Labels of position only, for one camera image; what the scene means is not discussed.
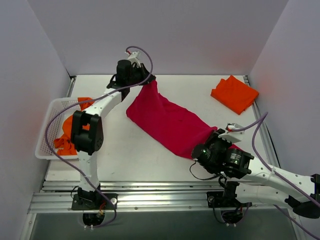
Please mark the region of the magenta t shirt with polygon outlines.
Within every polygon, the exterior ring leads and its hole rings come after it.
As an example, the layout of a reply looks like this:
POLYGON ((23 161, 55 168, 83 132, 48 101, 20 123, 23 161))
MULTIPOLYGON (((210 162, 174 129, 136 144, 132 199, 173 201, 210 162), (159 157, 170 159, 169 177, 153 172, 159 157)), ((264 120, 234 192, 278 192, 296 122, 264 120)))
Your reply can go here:
POLYGON ((142 87, 126 116, 170 152, 186 159, 192 158, 196 145, 204 144, 218 130, 162 96, 155 80, 142 87))

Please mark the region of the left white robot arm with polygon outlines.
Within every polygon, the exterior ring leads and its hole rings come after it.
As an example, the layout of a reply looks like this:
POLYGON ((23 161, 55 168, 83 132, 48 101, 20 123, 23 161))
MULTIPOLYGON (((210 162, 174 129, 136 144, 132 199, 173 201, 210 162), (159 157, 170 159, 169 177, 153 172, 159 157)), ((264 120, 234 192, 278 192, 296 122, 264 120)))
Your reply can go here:
POLYGON ((126 98, 132 86, 146 85, 155 79, 138 59, 119 60, 116 74, 111 77, 101 98, 72 115, 70 138, 81 170, 77 195, 88 209, 95 210, 101 203, 97 157, 104 142, 104 118, 126 98))

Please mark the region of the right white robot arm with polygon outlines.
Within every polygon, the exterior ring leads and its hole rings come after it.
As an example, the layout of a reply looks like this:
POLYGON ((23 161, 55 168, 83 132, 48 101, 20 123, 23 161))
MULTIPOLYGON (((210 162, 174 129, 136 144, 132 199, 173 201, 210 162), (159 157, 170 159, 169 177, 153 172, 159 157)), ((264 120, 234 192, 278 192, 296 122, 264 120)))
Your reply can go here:
POLYGON ((220 201, 227 206, 261 203, 291 209, 309 218, 320 217, 320 176, 299 175, 270 164, 232 144, 242 140, 244 132, 234 124, 214 131, 198 144, 191 157, 208 173, 225 177, 220 201))

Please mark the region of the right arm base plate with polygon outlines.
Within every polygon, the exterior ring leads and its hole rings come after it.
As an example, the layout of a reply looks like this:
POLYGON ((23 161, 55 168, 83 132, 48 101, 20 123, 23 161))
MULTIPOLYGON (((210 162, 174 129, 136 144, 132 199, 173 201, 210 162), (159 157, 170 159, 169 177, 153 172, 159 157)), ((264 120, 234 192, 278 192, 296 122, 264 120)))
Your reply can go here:
POLYGON ((207 205, 209 208, 240 208, 251 207, 251 202, 241 203, 235 198, 223 197, 222 191, 208 191, 206 193, 207 205))

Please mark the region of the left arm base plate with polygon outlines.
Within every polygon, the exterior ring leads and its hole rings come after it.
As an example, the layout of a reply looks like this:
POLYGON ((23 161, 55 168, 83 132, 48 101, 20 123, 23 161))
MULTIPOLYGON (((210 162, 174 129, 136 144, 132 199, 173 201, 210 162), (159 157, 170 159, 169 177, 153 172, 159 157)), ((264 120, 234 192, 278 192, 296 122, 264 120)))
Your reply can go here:
POLYGON ((78 194, 73 196, 71 209, 73 211, 93 211, 93 210, 114 210, 117 208, 118 195, 116 193, 106 193, 109 203, 104 197, 98 195, 97 199, 89 200, 79 197, 78 194))

